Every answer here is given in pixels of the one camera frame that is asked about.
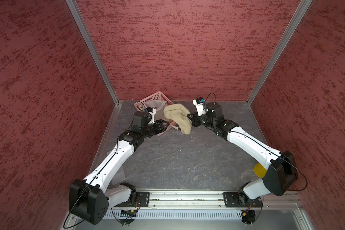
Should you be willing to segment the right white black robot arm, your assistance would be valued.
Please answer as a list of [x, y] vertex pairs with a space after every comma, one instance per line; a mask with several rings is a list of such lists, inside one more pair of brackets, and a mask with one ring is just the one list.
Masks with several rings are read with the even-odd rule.
[[203, 125], [217, 136], [238, 146], [264, 167], [264, 177], [249, 182], [238, 190], [238, 200], [247, 205], [261, 196], [282, 196], [297, 180], [295, 158], [289, 151], [280, 152], [248, 134], [232, 120], [225, 119], [217, 103], [205, 103], [203, 98], [193, 100], [196, 112], [188, 115], [194, 127]]

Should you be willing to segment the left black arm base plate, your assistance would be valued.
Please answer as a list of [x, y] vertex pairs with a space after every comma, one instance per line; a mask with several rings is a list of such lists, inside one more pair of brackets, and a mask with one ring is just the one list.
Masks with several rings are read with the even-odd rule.
[[149, 206], [150, 192], [136, 192], [132, 201], [127, 202], [125, 207], [146, 208]]

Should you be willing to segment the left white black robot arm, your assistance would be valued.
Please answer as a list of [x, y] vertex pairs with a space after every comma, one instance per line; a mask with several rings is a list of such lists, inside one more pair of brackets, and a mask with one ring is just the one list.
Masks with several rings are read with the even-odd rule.
[[120, 204], [137, 205], [134, 186], [121, 183], [110, 191], [107, 188], [124, 162], [144, 140], [165, 132], [169, 125], [163, 119], [155, 120], [151, 112], [136, 112], [129, 129], [117, 137], [115, 147], [99, 166], [83, 180], [76, 179], [70, 185], [69, 213], [96, 225], [109, 208]]

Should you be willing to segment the beige baseball cap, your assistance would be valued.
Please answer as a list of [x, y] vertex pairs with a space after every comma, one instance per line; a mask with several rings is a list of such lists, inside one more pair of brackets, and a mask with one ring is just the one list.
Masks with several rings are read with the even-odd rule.
[[168, 105], [164, 108], [164, 116], [166, 119], [172, 120], [179, 127], [174, 127], [180, 130], [183, 134], [189, 135], [191, 133], [192, 122], [188, 118], [190, 111], [181, 103]]

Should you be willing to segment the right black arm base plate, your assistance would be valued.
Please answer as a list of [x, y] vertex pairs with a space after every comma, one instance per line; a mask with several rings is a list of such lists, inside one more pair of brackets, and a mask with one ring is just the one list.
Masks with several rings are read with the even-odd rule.
[[244, 193], [224, 192], [222, 193], [225, 207], [227, 208], [262, 208], [263, 202], [260, 197], [250, 199]]

